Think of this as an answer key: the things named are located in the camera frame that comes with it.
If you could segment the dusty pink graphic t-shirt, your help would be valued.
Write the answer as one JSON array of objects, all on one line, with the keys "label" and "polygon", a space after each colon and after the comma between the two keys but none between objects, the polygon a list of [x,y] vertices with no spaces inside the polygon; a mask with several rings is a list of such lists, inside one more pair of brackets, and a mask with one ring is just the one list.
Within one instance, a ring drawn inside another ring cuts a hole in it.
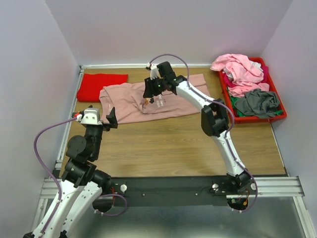
[{"label": "dusty pink graphic t-shirt", "polygon": [[164,92],[155,96],[152,104],[147,103],[143,98],[144,89],[144,83],[104,87],[99,96],[103,109],[101,120],[107,122],[106,116],[112,108],[115,108],[119,124],[181,117],[199,112],[191,103],[172,92]]}]

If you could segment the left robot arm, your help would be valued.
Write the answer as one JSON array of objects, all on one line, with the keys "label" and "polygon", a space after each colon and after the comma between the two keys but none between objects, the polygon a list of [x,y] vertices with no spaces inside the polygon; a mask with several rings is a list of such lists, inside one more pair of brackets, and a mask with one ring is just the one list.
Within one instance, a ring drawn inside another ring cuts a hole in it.
[{"label": "left robot arm", "polygon": [[111,109],[106,121],[100,119],[100,111],[89,106],[72,114],[72,121],[85,127],[84,135],[75,135],[67,143],[69,158],[61,181],[53,178],[57,194],[46,215],[26,238],[68,238],[86,210],[98,196],[111,191],[111,177],[93,164],[99,157],[102,135],[118,127],[115,109]]}]

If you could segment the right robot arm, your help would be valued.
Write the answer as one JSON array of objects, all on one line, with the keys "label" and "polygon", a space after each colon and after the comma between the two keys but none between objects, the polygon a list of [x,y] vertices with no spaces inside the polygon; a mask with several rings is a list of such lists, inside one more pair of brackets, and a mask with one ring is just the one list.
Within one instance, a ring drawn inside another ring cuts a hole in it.
[{"label": "right robot arm", "polygon": [[214,140],[226,167],[228,181],[225,182],[225,190],[239,194],[247,186],[253,185],[254,191],[258,192],[254,176],[239,158],[232,142],[230,135],[232,127],[229,126],[227,114],[229,108],[222,100],[216,100],[202,93],[190,83],[188,77],[177,76],[167,61],[157,65],[148,63],[146,69],[150,72],[150,77],[145,79],[144,98],[149,98],[152,102],[154,96],[170,91],[200,111],[201,128]]}]

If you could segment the folded red t-shirt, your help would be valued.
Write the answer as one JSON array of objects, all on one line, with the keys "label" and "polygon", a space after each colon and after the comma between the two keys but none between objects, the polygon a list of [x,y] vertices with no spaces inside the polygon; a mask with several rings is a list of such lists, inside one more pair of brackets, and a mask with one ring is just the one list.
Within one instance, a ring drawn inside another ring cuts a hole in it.
[{"label": "folded red t-shirt", "polygon": [[127,74],[85,73],[76,98],[79,102],[99,102],[100,91],[104,87],[120,85],[127,80]]}]

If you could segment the white printed t-shirt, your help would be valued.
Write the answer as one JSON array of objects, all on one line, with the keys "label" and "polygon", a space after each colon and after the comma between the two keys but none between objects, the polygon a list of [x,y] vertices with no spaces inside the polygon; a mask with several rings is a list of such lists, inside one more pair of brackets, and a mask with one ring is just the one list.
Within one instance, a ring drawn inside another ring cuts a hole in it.
[{"label": "white printed t-shirt", "polygon": [[262,65],[258,62],[250,60],[249,63],[233,62],[226,66],[222,71],[233,80],[241,79],[242,81],[251,81],[254,78],[263,79],[264,74],[260,69]]}]

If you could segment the magenta t-shirt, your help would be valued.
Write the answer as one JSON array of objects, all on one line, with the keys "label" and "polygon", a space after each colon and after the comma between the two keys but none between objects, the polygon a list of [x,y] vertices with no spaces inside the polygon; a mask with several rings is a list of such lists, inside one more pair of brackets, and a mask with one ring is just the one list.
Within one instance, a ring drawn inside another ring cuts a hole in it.
[{"label": "magenta t-shirt", "polygon": [[[259,83],[267,83],[267,77],[268,77],[268,66],[261,66],[260,69],[262,70],[264,77],[261,82],[257,82],[256,84]],[[222,76],[223,76],[223,82],[227,87],[236,87],[238,84],[233,83],[233,79],[230,78],[225,71],[222,71]]]}]

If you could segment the light pink t-shirt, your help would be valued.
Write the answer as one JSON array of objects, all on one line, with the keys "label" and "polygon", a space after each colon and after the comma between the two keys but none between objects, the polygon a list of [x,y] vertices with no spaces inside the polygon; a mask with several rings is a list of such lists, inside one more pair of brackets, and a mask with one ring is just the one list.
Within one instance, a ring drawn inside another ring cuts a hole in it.
[{"label": "light pink t-shirt", "polygon": [[269,84],[266,82],[268,68],[245,55],[221,55],[212,62],[211,70],[223,73],[225,85],[232,97],[241,98],[256,89],[269,90]]}]

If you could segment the red plastic bin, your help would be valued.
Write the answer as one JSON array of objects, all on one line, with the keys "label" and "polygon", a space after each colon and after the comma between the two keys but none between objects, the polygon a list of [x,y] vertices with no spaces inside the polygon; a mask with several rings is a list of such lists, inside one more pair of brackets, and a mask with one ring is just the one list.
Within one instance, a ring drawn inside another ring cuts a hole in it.
[{"label": "red plastic bin", "polygon": [[[248,58],[267,66],[262,58]],[[274,122],[287,117],[287,112],[269,73],[267,77],[268,91],[256,89],[239,98],[229,95],[228,88],[223,82],[222,72],[216,72],[219,75],[225,103],[234,114],[236,123]]]}]

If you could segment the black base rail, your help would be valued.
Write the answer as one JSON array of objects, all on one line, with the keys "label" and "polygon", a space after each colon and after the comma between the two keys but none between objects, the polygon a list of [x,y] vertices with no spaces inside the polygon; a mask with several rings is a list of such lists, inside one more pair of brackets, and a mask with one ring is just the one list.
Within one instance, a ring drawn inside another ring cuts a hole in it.
[{"label": "black base rail", "polygon": [[246,210],[255,196],[254,186],[238,193],[225,190],[227,176],[203,177],[121,177],[112,178],[112,190],[119,197],[97,198],[93,208],[114,207],[229,206]]}]

